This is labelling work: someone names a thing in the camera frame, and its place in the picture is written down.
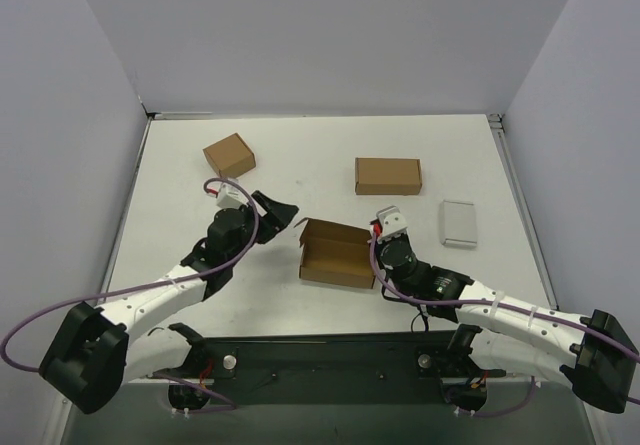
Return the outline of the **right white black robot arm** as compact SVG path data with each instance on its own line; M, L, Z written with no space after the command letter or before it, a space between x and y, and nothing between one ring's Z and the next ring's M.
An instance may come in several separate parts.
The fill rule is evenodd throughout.
M612 414L632 403L639 351L614 315L565 313L518 300L418 260L406 237L374 237L370 261L398 299L473 329L467 353L478 368L555 382Z

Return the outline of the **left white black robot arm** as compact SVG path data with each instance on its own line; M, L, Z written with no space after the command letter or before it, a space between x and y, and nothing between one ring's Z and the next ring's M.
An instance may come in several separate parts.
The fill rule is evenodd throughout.
M266 244L298 214L296 205L260 191L245 203L221 204L206 235L151 288L92 306L86 301L64 317L42 359L39 375L83 413L106 405L120 387L157 370L193 376L204 367L197 337L182 340L157 325L219 292L235 264L253 245Z

